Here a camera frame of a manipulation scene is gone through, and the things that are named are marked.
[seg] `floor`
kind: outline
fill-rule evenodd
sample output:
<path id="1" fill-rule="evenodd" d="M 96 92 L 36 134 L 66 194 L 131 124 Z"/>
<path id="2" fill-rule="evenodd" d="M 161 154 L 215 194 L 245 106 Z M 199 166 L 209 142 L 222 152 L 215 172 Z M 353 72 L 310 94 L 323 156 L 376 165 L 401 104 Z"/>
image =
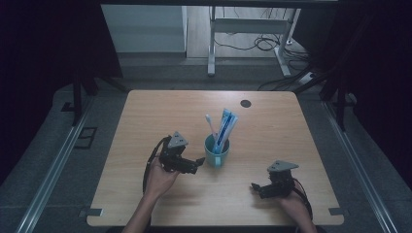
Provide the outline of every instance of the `floor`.
<path id="1" fill-rule="evenodd" d="M 196 52 L 193 51 L 189 57 L 142 58 L 133 54 L 122 54 L 120 65 L 124 78 L 117 81 L 128 88 L 137 89 L 258 90 L 263 83 L 283 78 L 272 52 L 265 52 L 262 56 L 235 55 L 237 51 L 232 52 L 220 55 L 214 78 L 207 76 L 207 59 L 204 54 L 200 55 L 200 52 L 195 55 Z M 121 231 L 118 227 L 90 227 L 86 223 L 85 213 L 91 205 L 127 97 L 126 93 L 100 79 L 96 79 L 96 82 L 99 86 L 98 94 L 94 97 L 84 95 L 84 104 L 88 108 L 84 127 L 97 128 L 94 141 L 88 149 L 68 150 L 67 160 L 51 189 L 50 197 L 45 200 L 44 210 L 40 211 L 37 218 L 33 218 L 35 224 L 28 232 Z M 266 85 L 263 90 L 272 89 L 274 84 Z M 292 83 L 290 88 L 298 85 L 298 82 Z M 411 190 L 385 154 L 363 130 L 350 107 L 345 112 L 347 131 L 343 133 L 343 138 L 349 140 L 350 146 L 342 143 L 342 132 L 336 129 L 331 120 L 332 102 L 325 103 L 319 99 L 318 92 L 321 88 L 322 84 L 319 84 L 297 96 L 341 206 L 341 214 L 345 217 L 342 225 L 321 227 L 326 232 L 409 232 L 412 227 Z M 72 102 L 72 95 L 70 85 L 55 93 L 53 107 L 37 136 L 0 187 L 1 232 L 18 232 L 21 220 L 31 211 L 33 197 L 38 193 L 54 159 L 61 153 L 62 145 L 67 143 L 67 136 L 73 131 L 73 113 L 61 112 L 61 107 L 66 102 Z M 82 140 L 77 140 L 72 146 L 83 145 Z M 348 155 L 348 150 L 355 152 L 357 161 Z M 388 222 L 394 225 L 385 227 Z M 293 232 L 294 229 L 246 226 L 153 229 L 153 232 L 193 231 Z"/>

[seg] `gray floor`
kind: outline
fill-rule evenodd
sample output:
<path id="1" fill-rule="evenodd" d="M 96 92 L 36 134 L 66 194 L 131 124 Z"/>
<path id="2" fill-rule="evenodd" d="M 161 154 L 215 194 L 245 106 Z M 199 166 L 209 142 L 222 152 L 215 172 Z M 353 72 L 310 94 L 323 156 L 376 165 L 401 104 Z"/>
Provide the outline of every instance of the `gray floor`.
<path id="1" fill-rule="evenodd" d="M 218 58 L 216 76 L 210 78 L 207 76 L 205 58 L 185 58 L 179 55 L 141 57 L 134 54 L 120 54 L 124 79 L 117 81 L 134 89 L 257 90 L 263 83 L 282 79 L 276 59 L 271 57 L 272 55 L 269 56 Z M 34 232 L 120 231 L 119 228 L 88 226 L 86 218 L 80 216 L 81 211 L 91 205 L 127 96 L 126 93 L 99 79 L 96 81 L 100 90 L 93 97 L 85 123 L 85 127 L 97 127 L 95 140 L 89 150 L 73 149 L 70 153 L 46 208 L 35 225 Z M 265 86 L 263 90 L 272 87 L 273 84 Z M 327 232 L 384 232 L 376 216 L 377 213 L 374 212 L 329 122 L 328 113 L 318 96 L 321 88 L 321 84 L 314 86 L 297 97 L 345 216 L 342 225 L 322 226 L 322 228 Z M 1 232 L 16 232 L 33 196 L 71 129 L 73 114 L 60 110 L 64 103 L 72 101 L 70 85 L 55 93 L 53 106 L 37 136 L 12 174 L 0 187 Z M 351 108 L 346 109 L 345 116 L 346 133 L 371 183 L 394 220 L 397 232 L 410 232 L 411 190 L 385 154 L 363 130 Z M 156 228 L 154 232 L 288 232 L 290 229 L 276 228 L 275 230 L 273 227 Z"/>

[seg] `wall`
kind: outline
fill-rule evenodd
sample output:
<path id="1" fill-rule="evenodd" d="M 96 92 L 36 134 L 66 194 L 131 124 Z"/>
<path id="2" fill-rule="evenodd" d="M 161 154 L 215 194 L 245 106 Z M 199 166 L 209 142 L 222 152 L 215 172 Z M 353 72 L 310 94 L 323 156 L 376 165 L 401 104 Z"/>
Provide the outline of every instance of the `wall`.
<path id="1" fill-rule="evenodd" d="M 186 6 L 101 7 L 116 52 L 186 51 Z"/>

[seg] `forearm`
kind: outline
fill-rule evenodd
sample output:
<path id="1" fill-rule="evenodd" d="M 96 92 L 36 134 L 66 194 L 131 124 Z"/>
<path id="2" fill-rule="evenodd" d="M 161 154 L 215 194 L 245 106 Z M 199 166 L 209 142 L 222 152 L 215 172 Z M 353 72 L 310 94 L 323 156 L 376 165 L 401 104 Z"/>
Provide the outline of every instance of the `forearm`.
<path id="1" fill-rule="evenodd" d="M 144 232 L 146 225 L 151 218 L 152 211 L 155 208 L 156 201 L 157 198 L 152 197 L 151 195 L 143 196 L 130 221 L 124 227 L 122 233 Z"/>

